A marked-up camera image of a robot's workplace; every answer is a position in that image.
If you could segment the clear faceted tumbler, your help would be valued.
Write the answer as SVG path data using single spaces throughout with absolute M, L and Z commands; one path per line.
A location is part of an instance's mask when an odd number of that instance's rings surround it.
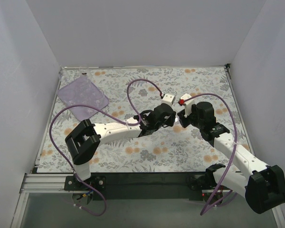
M 97 89 L 95 91 L 94 97 L 93 97 L 94 105 L 96 107 L 100 108 L 103 105 L 104 98 L 105 98 L 105 95 L 104 95 L 103 90 L 102 89 Z

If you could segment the clear ribbed tumbler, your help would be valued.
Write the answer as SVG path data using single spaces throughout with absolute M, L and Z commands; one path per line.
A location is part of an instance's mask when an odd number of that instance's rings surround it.
M 91 89 L 91 81 L 86 76 L 81 76 L 77 80 L 76 90 L 79 93 L 89 91 Z

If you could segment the labelled champagne flute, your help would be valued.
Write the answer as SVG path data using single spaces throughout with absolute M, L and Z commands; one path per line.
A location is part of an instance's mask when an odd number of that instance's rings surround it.
M 80 80 L 81 82 L 85 82 L 85 83 L 90 83 L 90 79 L 89 79 L 89 69 L 85 66 L 81 66 L 79 68 L 79 73 L 80 73 Z

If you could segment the small shot glass front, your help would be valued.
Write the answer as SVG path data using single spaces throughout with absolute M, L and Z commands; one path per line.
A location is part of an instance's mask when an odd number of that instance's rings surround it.
M 85 108 L 85 111 L 86 111 L 86 113 L 89 114 L 89 115 L 93 115 L 93 114 L 94 114 L 94 109 L 92 109 L 92 108 L 86 107 L 86 108 Z

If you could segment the small shot glass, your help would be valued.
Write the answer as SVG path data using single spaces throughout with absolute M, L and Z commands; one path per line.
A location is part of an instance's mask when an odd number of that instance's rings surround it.
M 84 92 L 79 92 L 78 94 L 78 99 L 79 100 L 85 100 L 86 99 L 86 95 L 85 95 L 85 93 Z
M 86 108 L 85 108 L 85 111 L 86 111 L 86 113 L 89 114 L 89 115 L 93 115 L 93 114 L 94 114 L 94 109 L 92 109 L 92 108 L 86 107 Z

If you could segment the clear wine goblet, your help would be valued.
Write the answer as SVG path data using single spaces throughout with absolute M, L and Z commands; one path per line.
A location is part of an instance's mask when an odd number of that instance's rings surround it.
M 66 100 L 68 106 L 76 105 L 76 91 L 74 89 L 66 90 L 65 100 Z

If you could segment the tall plain flute glass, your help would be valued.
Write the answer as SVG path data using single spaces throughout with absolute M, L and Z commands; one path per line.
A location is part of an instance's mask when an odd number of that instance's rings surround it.
M 59 81 L 62 84 L 68 85 L 72 81 L 72 77 L 65 68 L 62 68 L 59 72 Z

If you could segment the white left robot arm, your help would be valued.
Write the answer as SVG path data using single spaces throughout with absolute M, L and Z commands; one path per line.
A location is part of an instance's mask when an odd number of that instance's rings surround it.
M 143 111 L 122 123 L 91 123 L 83 120 L 66 137 L 75 176 L 85 181 L 91 177 L 89 161 L 103 144 L 127 138 L 149 136 L 162 127 L 172 127 L 176 112 L 168 104 L 160 104 L 154 110 Z

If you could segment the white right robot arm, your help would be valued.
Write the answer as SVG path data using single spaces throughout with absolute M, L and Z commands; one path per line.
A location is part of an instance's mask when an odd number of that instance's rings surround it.
M 208 185 L 221 184 L 235 191 L 258 214 L 285 203 L 285 176 L 278 165 L 270 166 L 236 144 L 229 129 L 216 121 L 211 103 L 194 104 L 181 99 L 179 104 L 184 106 L 184 110 L 178 112 L 182 127 L 198 128 L 201 137 L 240 170 L 235 173 L 223 164 L 211 165 L 205 174 Z

